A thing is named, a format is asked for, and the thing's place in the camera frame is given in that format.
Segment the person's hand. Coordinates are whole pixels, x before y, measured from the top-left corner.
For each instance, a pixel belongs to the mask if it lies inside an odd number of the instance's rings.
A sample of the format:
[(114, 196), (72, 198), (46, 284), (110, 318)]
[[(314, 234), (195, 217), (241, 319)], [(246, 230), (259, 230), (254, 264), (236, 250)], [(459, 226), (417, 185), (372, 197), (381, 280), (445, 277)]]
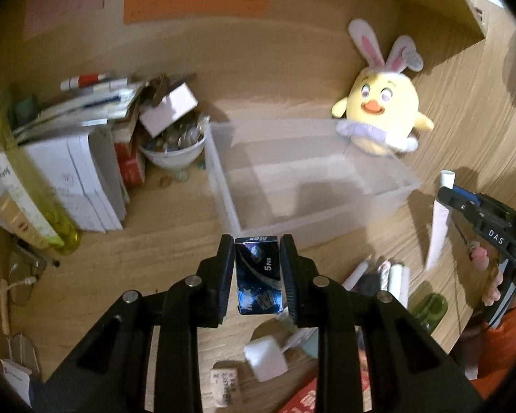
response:
[[(492, 306), (496, 301), (502, 297), (499, 286), (503, 282), (503, 274), (497, 266), (490, 266), (488, 269), (488, 277), (486, 279), (486, 285), (482, 295), (482, 302), (485, 306)], [(513, 300), (509, 304), (509, 309), (516, 308), (516, 293)]]

